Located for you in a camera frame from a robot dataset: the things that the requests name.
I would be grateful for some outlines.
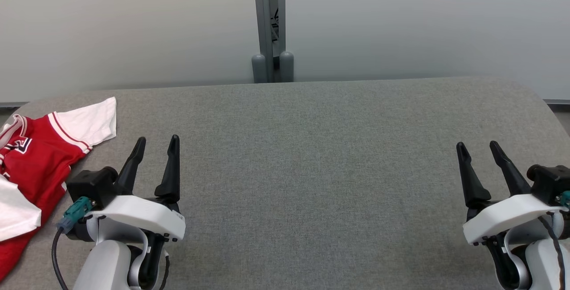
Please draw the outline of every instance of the red stripe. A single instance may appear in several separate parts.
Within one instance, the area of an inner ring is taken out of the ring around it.
[[[65,134],[70,140],[73,140],[73,141],[78,142],[78,143],[85,144],[86,148],[89,148],[89,144],[87,144],[83,141],[76,140],[76,139],[72,138],[69,134],[67,134],[67,132],[63,129],[63,127],[61,127],[61,125],[57,121],[57,117],[55,116],[55,113],[51,113],[51,114],[53,114],[53,119],[55,120],[55,123],[57,124],[57,126],[59,126],[59,129],[63,132],[63,134]]]

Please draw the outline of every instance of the white wall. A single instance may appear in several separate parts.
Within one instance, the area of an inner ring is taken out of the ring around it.
[[[0,0],[0,102],[252,83],[255,0]]]
[[[570,0],[286,0],[296,81],[496,75],[570,99]]]

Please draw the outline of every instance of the gray table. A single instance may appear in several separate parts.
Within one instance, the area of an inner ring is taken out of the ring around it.
[[[534,93],[492,78],[99,91],[25,105],[40,117],[116,96],[118,137],[74,169],[120,168],[139,136],[134,187],[151,196],[172,134],[181,138],[186,237],[168,244],[170,290],[499,289],[469,246],[455,145],[493,197],[509,195],[489,151],[525,171],[570,165],[570,138]],[[51,224],[71,204],[59,204]],[[54,290],[53,226],[36,235],[3,290]],[[72,285],[93,244],[63,238]]]

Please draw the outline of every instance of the black cable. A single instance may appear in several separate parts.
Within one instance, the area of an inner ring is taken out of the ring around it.
[[[558,255],[558,266],[560,267],[560,290],[566,290],[566,272],[564,271],[564,257],[562,257],[562,250],[560,249],[560,243],[558,242],[558,237],[554,234],[554,230],[550,227],[550,224],[543,217],[538,217],[540,223],[544,225],[546,231],[548,231],[548,235],[554,242],[554,249],[556,250],[556,254]]]
[[[51,244],[51,264],[53,264],[53,271],[55,271],[55,277],[57,281],[59,281],[59,286],[61,286],[61,290],[69,290],[65,285],[65,281],[63,281],[63,277],[61,276],[61,271],[59,271],[59,265],[57,265],[57,241],[59,241],[59,236],[63,232],[63,228],[57,229],[55,233],[55,237],[53,237],[53,243]]]
[[[168,270],[171,267],[171,260],[168,259],[168,256],[166,256],[166,259],[167,259],[167,266],[164,268],[163,283],[160,285],[159,290],[164,290],[164,287],[167,285]]]

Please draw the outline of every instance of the teal connector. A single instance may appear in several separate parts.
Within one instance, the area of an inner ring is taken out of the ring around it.
[[[564,191],[560,195],[560,205],[562,207],[570,207],[570,191]]]
[[[63,217],[57,223],[57,227],[63,229],[63,233],[67,234],[79,219],[93,209],[94,205],[94,201],[89,200],[85,196],[80,197],[63,213]]]

